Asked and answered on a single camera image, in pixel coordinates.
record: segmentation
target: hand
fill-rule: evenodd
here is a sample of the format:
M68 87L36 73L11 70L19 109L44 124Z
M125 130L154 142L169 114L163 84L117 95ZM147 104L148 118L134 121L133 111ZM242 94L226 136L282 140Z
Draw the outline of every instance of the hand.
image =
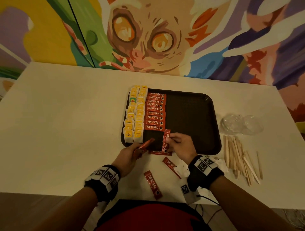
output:
M133 152L139 146L140 144L135 142L129 147L123 148L111 164L120 171L121 177L127 176L134 168L137 156L133 156Z
M187 165L197 156L192 138L188 135L178 132L171 133L170 138L166 138L166 142L170 145L168 152L175 152Z

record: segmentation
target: person's right hand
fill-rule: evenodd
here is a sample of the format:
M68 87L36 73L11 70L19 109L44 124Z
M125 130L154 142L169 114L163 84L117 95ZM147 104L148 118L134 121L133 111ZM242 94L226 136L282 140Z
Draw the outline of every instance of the person's right hand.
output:
M170 138L166 138L166 142L170 145L168 151L175 152L187 165L197 156L192 138L188 135L178 132L171 133Z

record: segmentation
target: colorful wall mural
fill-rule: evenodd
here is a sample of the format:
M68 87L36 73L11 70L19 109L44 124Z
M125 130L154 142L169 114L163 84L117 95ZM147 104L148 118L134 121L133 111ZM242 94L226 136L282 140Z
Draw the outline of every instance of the colorful wall mural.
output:
M2 97L31 60L274 85L305 133L304 0L5 0Z

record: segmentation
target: wristband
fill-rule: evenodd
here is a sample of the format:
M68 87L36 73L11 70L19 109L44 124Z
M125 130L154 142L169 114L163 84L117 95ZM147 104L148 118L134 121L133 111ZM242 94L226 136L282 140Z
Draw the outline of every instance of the wristband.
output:
M196 191L200 186L209 189L218 177L224 176L217 164L207 156L196 156L188 166L190 175L188 177L188 186L191 191Z
M98 202L113 200L117 194L117 183L121 178L119 170L113 165L104 165L95 170L86 180L84 187L96 193Z

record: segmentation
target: clothing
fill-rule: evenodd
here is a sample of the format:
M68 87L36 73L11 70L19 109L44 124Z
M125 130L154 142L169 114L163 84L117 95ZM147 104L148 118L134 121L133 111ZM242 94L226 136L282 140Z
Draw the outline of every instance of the clothing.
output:
M184 203L119 200L99 219L95 231L211 231L201 215Z

